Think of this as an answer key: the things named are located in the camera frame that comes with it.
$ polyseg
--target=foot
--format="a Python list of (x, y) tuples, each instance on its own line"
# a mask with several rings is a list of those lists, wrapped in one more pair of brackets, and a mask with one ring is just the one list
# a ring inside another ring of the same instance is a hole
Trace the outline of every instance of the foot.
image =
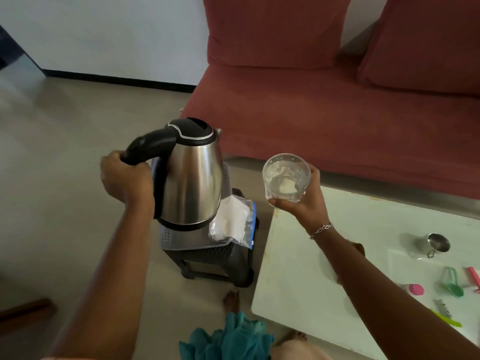
[(225, 309), (225, 315), (230, 312), (237, 314), (240, 312), (240, 295), (238, 290), (230, 290), (225, 298), (223, 298), (223, 308)]
[(290, 331), (286, 334), (286, 336), (280, 340), (279, 345), (283, 344), (289, 340), (299, 340), (299, 341), (307, 341), (307, 334), (300, 331)]

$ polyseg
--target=bracelet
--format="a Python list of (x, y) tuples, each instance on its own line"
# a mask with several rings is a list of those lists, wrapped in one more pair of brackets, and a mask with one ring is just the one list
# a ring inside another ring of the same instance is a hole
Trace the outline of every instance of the bracelet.
[(324, 224), (321, 228), (319, 228), (317, 231), (315, 231), (312, 236), (310, 236), (310, 239), (311, 240), (315, 239), (315, 236), (320, 234), (323, 230), (328, 230), (328, 229), (331, 229), (332, 227), (333, 227), (333, 225), (331, 223)]

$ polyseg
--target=clear drinking glass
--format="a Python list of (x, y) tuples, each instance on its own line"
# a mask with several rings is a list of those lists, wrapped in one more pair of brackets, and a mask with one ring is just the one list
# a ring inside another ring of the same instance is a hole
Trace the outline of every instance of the clear drinking glass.
[(310, 167), (294, 154), (277, 154), (267, 160), (262, 170), (265, 197), (298, 202), (310, 183)]

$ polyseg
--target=black baseboard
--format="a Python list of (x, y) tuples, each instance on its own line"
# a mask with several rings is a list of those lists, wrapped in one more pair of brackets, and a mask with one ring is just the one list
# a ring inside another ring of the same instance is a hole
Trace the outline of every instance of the black baseboard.
[(64, 72), (61, 70), (44, 69), (43, 72), (47, 77), (66, 78), (69, 80), (81, 80), (89, 82), (100, 82), (103, 84), (122, 84), (125, 86), (154, 88), (156, 90), (167, 90), (176, 92), (185, 92), (191, 94), (195, 87), (191, 84), (156, 82), (154, 80), (135, 79), (135, 78), (121, 78), (100, 76), (98, 74)]

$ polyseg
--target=black kettle lid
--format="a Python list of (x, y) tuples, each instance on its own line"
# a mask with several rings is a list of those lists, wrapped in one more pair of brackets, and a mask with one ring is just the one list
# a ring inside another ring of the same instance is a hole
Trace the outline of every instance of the black kettle lid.
[(182, 145), (207, 145), (217, 138), (217, 132), (213, 127), (195, 117), (177, 118), (170, 121), (167, 126), (177, 130), (177, 143)]

